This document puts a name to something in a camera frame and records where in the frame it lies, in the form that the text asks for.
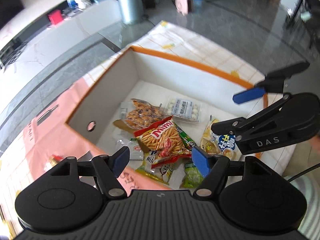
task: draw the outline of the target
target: black cable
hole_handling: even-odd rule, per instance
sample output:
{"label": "black cable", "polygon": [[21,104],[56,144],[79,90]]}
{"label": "black cable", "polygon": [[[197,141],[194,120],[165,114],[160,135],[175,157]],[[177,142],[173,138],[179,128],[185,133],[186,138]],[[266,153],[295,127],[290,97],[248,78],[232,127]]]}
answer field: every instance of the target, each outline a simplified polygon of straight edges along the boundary
{"label": "black cable", "polygon": [[310,171],[313,171],[313,170],[315,170],[315,169],[317,169],[317,168],[319,168],[319,167],[320,167],[320,163],[318,163],[318,164],[316,164],[316,165],[314,165],[314,166],[312,166],[312,167],[310,167],[310,168],[308,168],[308,169],[306,169],[306,170],[298,173],[297,175],[291,177],[291,178],[288,179],[287,181],[288,181],[288,182],[294,181],[295,179],[301,177],[302,175],[304,175],[304,174],[306,174],[306,173],[308,173],[308,172],[310,172]]}

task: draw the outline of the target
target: snack packet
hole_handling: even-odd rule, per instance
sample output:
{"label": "snack packet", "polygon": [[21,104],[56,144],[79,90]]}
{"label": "snack packet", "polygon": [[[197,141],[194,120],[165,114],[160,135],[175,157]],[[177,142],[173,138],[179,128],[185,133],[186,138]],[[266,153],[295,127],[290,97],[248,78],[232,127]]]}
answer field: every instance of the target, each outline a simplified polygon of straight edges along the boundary
{"label": "snack packet", "polygon": [[117,135],[116,150],[120,150],[123,146],[127,146],[130,149],[130,160],[142,161],[143,160],[143,151],[136,138],[131,138],[132,134],[121,131]]}
{"label": "snack packet", "polygon": [[209,154],[222,154],[232,161],[238,161],[241,158],[241,152],[236,146],[236,137],[234,135],[217,135],[211,131],[211,125],[219,122],[214,119],[209,122],[205,129],[200,147]]}
{"label": "snack packet", "polygon": [[57,165],[63,159],[64,159],[64,157],[62,157],[60,155],[52,154],[44,166],[44,171],[47,172],[48,170],[52,169],[55,165]]}
{"label": "snack packet", "polygon": [[157,151],[151,168],[161,164],[174,163],[180,157],[191,156],[191,152],[186,150],[183,145],[172,116],[154,122],[148,128],[134,132],[134,135],[151,151]]}
{"label": "snack packet", "polygon": [[194,140],[192,140],[190,138],[189,135],[187,135],[176,123],[174,123],[174,125],[176,126],[178,133],[180,135],[180,138],[185,146],[186,149],[188,149],[189,151],[192,151],[192,148],[194,146],[196,146],[196,142]]}
{"label": "snack packet", "polygon": [[181,121],[199,122],[200,103],[187,99],[169,98],[164,112],[173,115]]}
{"label": "snack packet", "polygon": [[132,98],[130,103],[121,104],[121,115],[131,128],[140,130],[162,120],[163,111],[147,101]]}
{"label": "snack packet", "polygon": [[150,151],[149,153],[145,154],[142,165],[136,169],[136,172],[169,185],[169,179],[174,169],[174,163],[167,163],[161,165],[160,167],[151,168],[156,154],[156,151]]}
{"label": "snack packet", "polygon": [[198,187],[203,181],[203,177],[200,171],[198,170],[198,168],[195,166],[192,160],[188,160],[186,163],[183,164],[183,166],[184,166],[184,171],[186,173],[186,176],[183,179],[180,187],[186,187],[186,188]]}

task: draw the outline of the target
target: mimi snack bag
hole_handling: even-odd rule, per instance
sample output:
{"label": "mimi snack bag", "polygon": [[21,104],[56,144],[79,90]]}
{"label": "mimi snack bag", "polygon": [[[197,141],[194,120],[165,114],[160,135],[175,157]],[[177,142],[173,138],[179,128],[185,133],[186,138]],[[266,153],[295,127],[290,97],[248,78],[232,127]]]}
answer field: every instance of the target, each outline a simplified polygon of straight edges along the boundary
{"label": "mimi snack bag", "polygon": [[154,122],[148,128],[134,132],[134,136],[151,151],[157,151],[151,168],[174,163],[180,157],[191,157],[191,152],[186,150],[183,145],[172,116]]}

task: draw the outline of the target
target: floor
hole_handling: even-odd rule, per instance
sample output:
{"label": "floor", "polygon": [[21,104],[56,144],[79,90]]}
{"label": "floor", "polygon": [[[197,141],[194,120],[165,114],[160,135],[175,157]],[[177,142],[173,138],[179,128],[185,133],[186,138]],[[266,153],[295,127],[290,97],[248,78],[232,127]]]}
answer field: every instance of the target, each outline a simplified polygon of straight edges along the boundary
{"label": "floor", "polygon": [[46,68],[46,74],[36,76],[36,86],[28,83],[9,104],[6,115],[0,115],[0,151],[75,80],[119,50],[122,39],[138,39],[141,32],[161,20],[213,40],[262,73],[307,60],[311,63],[309,69],[292,77],[286,90],[311,91],[320,96],[318,52],[308,48],[309,37],[303,27],[283,28],[286,11],[272,0],[204,0],[201,9],[186,16],[177,13],[171,0],[161,0],[156,9],[149,9],[146,14],[149,18],[144,30],[124,29],[120,23],[110,26],[58,58],[52,68]]}

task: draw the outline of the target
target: trash can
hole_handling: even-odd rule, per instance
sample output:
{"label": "trash can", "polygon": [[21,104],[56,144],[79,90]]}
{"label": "trash can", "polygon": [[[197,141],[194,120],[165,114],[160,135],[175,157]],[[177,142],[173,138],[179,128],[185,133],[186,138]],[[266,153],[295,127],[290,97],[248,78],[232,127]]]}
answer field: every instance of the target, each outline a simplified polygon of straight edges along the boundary
{"label": "trash can", "polygon": [[142,21],[142,0],[118,0],[121,9],[122,22],[124,24],[135,24]]}

